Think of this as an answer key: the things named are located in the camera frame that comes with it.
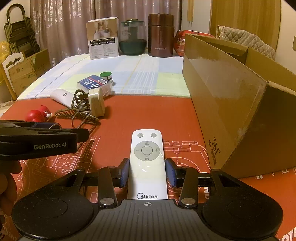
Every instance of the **cardboard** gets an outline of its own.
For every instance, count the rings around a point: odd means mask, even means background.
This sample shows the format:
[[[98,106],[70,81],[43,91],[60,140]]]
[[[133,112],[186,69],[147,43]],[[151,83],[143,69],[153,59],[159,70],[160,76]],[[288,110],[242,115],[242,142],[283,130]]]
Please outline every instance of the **cardboard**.
[[[235,177],[295,166],[296,76],[252,48],[187,34],[183,76],[211,168]]]
[[[34,54],[10,68],[9,76],[19,96],[30,84],[51,69],[48,50]]]
[[[296,51],[296,36],[294,37],[293,41],[293,50]]]
[[[118,17],[90,20],[86,31],[91,59],[119,56]]]

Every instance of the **remote control button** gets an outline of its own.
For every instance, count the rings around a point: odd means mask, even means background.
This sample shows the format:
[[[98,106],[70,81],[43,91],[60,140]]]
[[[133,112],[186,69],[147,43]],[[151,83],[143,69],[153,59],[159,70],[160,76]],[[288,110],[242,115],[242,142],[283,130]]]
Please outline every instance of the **remote control button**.
[[[160,148],[152,141],[142,141],[136,145],[134,153],[141,161],[153,161],[159,156]]]
[[[144,155],[150,155],[153,152],[153,149],[151,146],[144,146],[142,147],[142,153]]]

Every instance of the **wooden door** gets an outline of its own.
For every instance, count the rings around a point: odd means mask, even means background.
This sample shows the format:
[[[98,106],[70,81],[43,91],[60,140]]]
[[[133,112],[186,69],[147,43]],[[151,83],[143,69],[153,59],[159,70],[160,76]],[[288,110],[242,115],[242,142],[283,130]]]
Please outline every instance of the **wooden door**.
[[[246,30],[276,50],[281,0],[212,0],[210,33],[218,25]]]

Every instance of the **white wall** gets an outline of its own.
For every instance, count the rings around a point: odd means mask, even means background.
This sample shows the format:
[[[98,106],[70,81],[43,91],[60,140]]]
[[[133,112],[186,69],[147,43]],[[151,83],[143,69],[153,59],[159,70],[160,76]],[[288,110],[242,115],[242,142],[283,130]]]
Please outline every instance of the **white wall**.
[[[182,30],[193,30],[209,33],[211,0],[194,0],[193,22],[187,21],[188,0],[183,0],[182,4]]]
[[[296,11],[282,0],[276,62],[296,74],[296,51],[293,50],[294,36],[296,36]]]
[[[12,0],[0,11],[0,42],[6,41],[4,32],[4,24],[7,22],[6,12],[8,8],[15,3],[20,3],[25,9],[26,17],[30,17],[30,0]],[[21,21],[23,19],[22,12],[18,8],[14,8],[10,14],[11,23]],[[11,100],[11,96],[4,82],[0,84],[0,103]]]

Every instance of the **curtain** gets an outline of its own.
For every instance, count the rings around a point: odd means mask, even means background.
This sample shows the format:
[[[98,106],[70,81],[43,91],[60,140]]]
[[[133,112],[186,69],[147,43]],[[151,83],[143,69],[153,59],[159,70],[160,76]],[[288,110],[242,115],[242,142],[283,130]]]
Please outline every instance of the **curtain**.
[[[52,65],[89,53],[86,22],[95,19],[95,0],[31,0],[31,22],[41,49]]]
[[[96,18],[118,17],[119,21],[127,19],[144,20],[148,29],[150,13],[174,15],[175,33],[180,30],[182,0],[96,0]]]

